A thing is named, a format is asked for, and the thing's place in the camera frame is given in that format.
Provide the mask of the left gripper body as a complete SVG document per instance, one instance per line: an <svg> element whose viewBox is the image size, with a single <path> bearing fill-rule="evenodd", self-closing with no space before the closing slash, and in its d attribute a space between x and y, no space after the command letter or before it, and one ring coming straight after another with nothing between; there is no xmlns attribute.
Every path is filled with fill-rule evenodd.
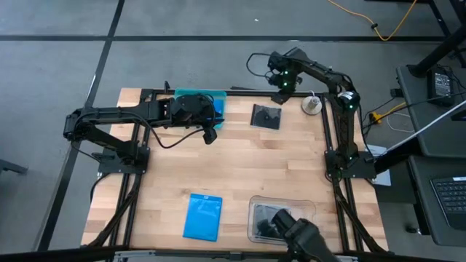
<svg viewBox="0 0 466 262"><path fill-rule="evenodd" d="M216 111L213 101L206 95L182 95L170 106L170 115L174 127L214 127Z"/></svg>

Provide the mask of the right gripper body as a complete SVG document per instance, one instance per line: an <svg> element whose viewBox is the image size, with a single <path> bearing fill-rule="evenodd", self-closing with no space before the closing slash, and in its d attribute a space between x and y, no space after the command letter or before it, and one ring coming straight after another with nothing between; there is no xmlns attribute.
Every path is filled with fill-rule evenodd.
<svg viewBox="0 0 466 262"><path fill-rule="evenodd" d="M272 86L276 86L281 93L294 93L296 86L302 83L302 78L299 72L293 68L273 68L272 75L268 82Z"/></svg>

